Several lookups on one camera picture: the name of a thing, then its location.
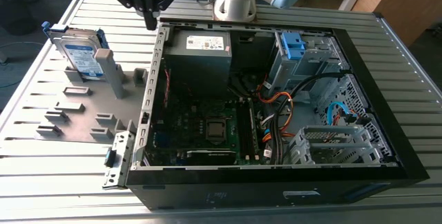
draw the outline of hard drive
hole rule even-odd
[[[100,48],[108,49],[102,29],[87,30],[71,28],[67,25],[43,23],[43,31],[64,58],[68,59],[68,69],[76,70],[87,80],[106,81],[103,69],[94,56]]]

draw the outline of metal worktable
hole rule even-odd
[[[193,1],[175,1],[162,16],[207,20],[211,9]],[[0,141],[0,206],[6,209],[0,210],[0,220],[55,220],[62,223],[94,219],[114,223],[112,219],[118,219],[115,223],[165,223],[166,217],[206,217],[190,221],[195,223],[214,221],[207,216],[217,215],[223,222],[410,223],[424,220],[440,223],[442,94],[386,21],[370,13],[306,8],[278,10],[270,6],[258,7],[258,21],[349,31],[432,178],[351,205],[150,212],[131,191],[102,190],[103,161],[110,145],[34,139],[35,120],[62,97],[50,91],[68,84],[63,74],[66,62],[47,41],[0,116],[0,136],[4,137]],[[71,27],[100,26],[123,70],[150,67],[157,33],[146,30],[142,17],[116,0],[74,0],[60,23]],[[39,93],[36,88],[48,91]],[[18,125],[20,132],[11,133]]]

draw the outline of case label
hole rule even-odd
[[[263,82],[263,86],[265,86],[266,88],[270,88],[270,87],[271,87],[271,84],[267,83],[267,81],[265,81],[265,82]]]
[[[102,66],[94,58],[94,48],[72,44],[67,44],[64,47],[70,53],[70,58],[76,66],[76,70],[90,77],[103,76]]]
[[[189,36],[186,49],[191,50],[225,50],[222,37],[214,36]]]
[[[321,196],[319,192],[315,190],[299,190],[299,191],[283,191],[283,196],[286,199],[290,197],[306,197],[306,196]]]
[[[265,157],[271,158],[271,150],[265,150]]]

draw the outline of blue drive bracket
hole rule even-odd
[[[306,53],[306,42],[301,39],[299,33],[283,32],[283,44],[289,60],[301,60]]]
[[[96,30],[96,36],[102,44],[102,48],[110,49],[108,41],[106,40],[106,36],[104,36],[104,31],[100,28]]]

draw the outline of power supply label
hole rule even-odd
[[[191,50],[225,50],[222,37],[214,36],[189,36],[186,49]]]
[[[92,79],[103,76],[102,66],[94,58],[94,48],[72,44],[67,44],[64,47],[70,53],[70,59],[76,66],[76,70]]]

